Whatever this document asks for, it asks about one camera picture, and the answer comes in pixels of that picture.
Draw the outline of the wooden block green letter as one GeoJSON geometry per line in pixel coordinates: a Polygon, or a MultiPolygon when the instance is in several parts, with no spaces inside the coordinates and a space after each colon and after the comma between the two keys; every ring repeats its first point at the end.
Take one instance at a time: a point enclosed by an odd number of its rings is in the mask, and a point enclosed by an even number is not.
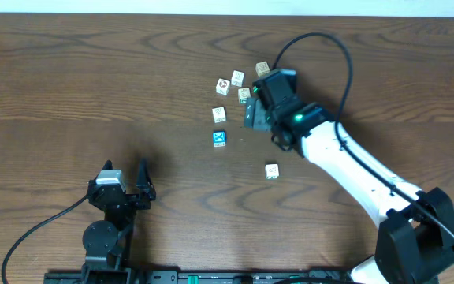
{"type": "Polygon", "coordinates": [[[238,101],[239,104],[245,104],[248,99],[251,98],[250,88],[239,88],[238,89],[238,101]]]}

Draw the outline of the wooden block teal side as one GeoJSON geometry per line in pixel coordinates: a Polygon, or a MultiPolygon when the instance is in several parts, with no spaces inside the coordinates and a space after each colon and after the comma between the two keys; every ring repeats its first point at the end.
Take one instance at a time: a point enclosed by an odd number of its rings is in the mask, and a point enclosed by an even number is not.
{"type": "Polygon", "coordinates": [[[279,177],[279,166],[276,163],[265,165],[266,179],[277,179],[279,177]]]}

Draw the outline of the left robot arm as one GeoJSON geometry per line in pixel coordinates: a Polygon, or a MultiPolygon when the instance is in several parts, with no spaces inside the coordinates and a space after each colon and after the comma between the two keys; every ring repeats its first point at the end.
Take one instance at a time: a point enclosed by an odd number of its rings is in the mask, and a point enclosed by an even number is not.
{"type": "Polygon", "coordinates": [[[96,270],[120,271],[130,252],[136,214],[149,210],[155,199],[146,160],[140,161],[134,193],[127,192],[122,171],[106,161],[88,182],[87,200],[104,213],[104,219],[93,222],[84,231],[85,264],[96,270]]]}

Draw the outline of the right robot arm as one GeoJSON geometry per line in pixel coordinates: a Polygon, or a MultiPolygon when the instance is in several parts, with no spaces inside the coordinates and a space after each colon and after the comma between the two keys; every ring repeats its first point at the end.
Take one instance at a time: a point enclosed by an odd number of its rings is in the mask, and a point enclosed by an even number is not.
{"type": "Polygon", "coordinates": [[[276,69],[253,83],[272,140],[295,149],[337,181],[378,228],[375,254],[349,272],[360,283],[434,283],[454,265],[454,207],[423,192],[357,144],[333,115],[296,93],[296,72],[276,69]]]}

